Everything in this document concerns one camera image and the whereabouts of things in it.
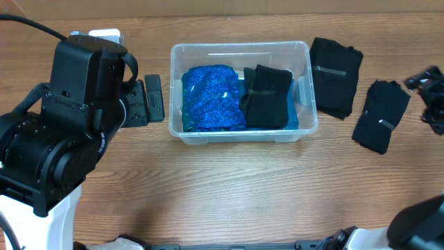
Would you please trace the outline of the blue sparkly cloth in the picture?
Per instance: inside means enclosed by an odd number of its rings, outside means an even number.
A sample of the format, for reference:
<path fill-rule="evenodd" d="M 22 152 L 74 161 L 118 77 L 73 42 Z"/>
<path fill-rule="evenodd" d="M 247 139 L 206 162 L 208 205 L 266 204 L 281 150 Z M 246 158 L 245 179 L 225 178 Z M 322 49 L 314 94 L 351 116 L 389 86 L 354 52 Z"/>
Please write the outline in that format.
<path fill-rule="evenodd" d="M 189 69 L 182 76 L 184 132 L 242 131 L 246 120 L 239 104 L 239 77 L 227 65 Z"/>

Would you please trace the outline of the blue jeans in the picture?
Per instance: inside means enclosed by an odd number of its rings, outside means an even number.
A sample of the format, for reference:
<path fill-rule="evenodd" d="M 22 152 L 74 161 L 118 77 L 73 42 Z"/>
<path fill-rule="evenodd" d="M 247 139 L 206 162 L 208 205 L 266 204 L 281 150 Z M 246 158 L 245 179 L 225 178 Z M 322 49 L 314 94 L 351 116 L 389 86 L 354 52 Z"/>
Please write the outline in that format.
<path fill-rule="evenodd" d="M 286 126 L 283 128 L 283 130 L 298 130 L 299 129 L 299 120 L 298 120 L 298 114 L 296 111 L 296 107 L 293 102 L 292 94 L 293 94 L 293 88 L 294 88 L 295 81 L 292 80 L 291 86 L 289 88 L 289 92 L 287 94 L 287 112 L 289 119 L 287 121 Z M 241 97 L 246 96 L 247 89 L 246 89 L 246 83 L 243 78 L 239 78 L 239 94 Z"/>

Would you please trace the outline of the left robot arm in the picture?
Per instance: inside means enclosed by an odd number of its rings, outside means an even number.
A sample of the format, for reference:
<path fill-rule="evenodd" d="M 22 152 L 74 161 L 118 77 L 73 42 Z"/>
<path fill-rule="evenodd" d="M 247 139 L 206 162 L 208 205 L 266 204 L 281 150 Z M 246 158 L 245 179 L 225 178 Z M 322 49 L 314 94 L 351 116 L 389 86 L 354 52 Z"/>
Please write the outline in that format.
<path fill-rule="evenodd" d="M 1 116 L 1 229 L 8 249 L 82 249 L 82 184 L 121 128 L 164 120 L 157 74 L 103 31 L 59 35 L 51 78 Z"/>

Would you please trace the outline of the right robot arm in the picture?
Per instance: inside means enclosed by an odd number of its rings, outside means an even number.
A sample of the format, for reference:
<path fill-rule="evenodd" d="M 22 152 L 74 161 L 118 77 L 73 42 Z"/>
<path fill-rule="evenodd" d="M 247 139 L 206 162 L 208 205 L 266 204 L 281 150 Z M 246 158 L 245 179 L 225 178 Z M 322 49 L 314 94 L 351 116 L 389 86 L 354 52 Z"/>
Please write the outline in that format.
<path fill-rule="evenodd" d="M 421 120 L 437 135 L 443 134 L 443 73 L 437 66 L 409 77 L 405 89 L 395 81 L 375 81 L 368 89 L 366 102 L 352 139 L 380 154 L 386 153 L 392 131 L 400 123 L 416 90 L 426 108 Z M 443 196 L 401 210 L 389 226 L 362 229 L 351 226 L 309 245 L 311 249 L 442 249 Z"/>

